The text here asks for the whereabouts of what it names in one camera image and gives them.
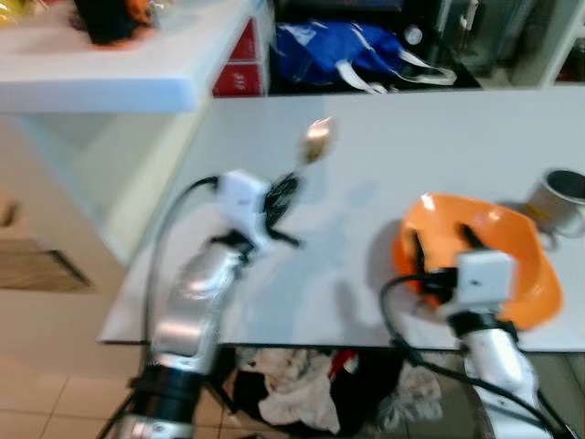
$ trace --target blue bag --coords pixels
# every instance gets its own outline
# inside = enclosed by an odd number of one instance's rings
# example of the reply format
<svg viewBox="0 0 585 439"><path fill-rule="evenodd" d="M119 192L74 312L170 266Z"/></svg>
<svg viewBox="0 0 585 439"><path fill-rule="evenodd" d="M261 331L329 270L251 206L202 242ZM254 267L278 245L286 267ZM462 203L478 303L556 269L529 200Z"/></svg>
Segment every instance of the blue bag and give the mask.
<svg viewBox="0 0 585 439"><path fill-rule="evenodd" d="M380 84L368 84L354 66L376 73L398 76L408 82L452 85L452 70L430 66L405 50L396 35L380 27L335 21L279 24L276 27L276 53L281 75L291 82L328 85L344 80L352 87L370 93L386 93ZM399 74L404 63L437 74L406 77Z"/></svg>

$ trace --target white countertop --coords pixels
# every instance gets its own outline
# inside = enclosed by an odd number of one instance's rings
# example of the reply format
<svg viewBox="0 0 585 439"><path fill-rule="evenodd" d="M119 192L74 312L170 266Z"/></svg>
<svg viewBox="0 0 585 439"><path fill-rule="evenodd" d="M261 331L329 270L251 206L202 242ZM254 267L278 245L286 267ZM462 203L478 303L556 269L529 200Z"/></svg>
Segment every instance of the white countertop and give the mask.
<svg viewBox="0 0 585 439"><path fill-rule="evenodd" d="M207 97L253 0L185 0L152 38L99 50L69 2L0 29L0 113L187 112Z"/></svg>
<svg viewBox="0 0 585 439"><path fill-rule="evenodd" d="M187 183L232 168L276 178L293 165L308 124L334 116L335 150L309 171L299 205L282 222L305 247L278 244L249 268L224 318L222 339L383 347L388 335L378 289L393 275L389 247L409 206L427 191L521 202L549 167L585 171L584 115L584 88L214 101L165 204ZM222 230L205 190L184 212L162 265L159 303L176 269ZM583 240L559 244L548 257L564 305L521 335L527 350L585 351L585 246ZM140 338L149 250L145 244L128 272L101 340ZM414 345L455 346L449 329L417 306L410 291L396 292L390 313Z"/></svg>

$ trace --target red box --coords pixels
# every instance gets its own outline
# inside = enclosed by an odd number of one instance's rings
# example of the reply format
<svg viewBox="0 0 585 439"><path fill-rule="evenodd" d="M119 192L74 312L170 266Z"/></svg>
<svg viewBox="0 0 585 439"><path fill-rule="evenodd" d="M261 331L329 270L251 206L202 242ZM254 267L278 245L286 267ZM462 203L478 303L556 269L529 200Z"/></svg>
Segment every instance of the red box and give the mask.
<svg viewBox="0 0 585 439"><path fill-rule="evenodd" d="M229 63L213 88L216 97L261 96L264 92L262 65L258 62Z"/></svg>
<svg viewBox="0 0 585 439"><path fill-rule="evenodd" d="M244 32L239 38L238 44L231 52L229 61L249 61L255 60L259 56L259 45L260 41L256 38L256 20L251 19L248 21Z"/></svg>

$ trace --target shelf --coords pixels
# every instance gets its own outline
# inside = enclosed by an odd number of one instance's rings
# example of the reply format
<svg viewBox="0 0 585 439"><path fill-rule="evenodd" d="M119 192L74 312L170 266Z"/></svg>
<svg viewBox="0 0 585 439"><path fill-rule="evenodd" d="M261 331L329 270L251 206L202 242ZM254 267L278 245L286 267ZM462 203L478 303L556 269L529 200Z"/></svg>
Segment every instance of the shelf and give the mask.
<svg viewBox="0 0 585 439"><path fill-rule="evenodd" d="M0 30L0 113L193 112L215 83L251 0L177 2L154 37L102 50L68 24L70 6Z"/></svg>

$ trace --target orange bowl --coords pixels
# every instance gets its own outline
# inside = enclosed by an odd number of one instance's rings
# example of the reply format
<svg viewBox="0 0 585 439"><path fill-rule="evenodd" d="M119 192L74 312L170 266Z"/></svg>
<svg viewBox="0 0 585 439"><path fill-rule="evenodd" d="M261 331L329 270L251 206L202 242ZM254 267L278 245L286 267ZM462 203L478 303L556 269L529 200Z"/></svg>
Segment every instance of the orange bowl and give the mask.
<svg viewBox="0 0 585 439"><path fill-rule="evenodd" d="M528 329L558 312L560 285L541 249L534 223L518 212L481 200L422 195L403 218L392 249L399 274L415 272L415 230L425 251L427 271L454 266L457 253L470 249L460 233L461 224L470 226L487 247L508 253L517 262L515 289L501 317Z"/></svg>

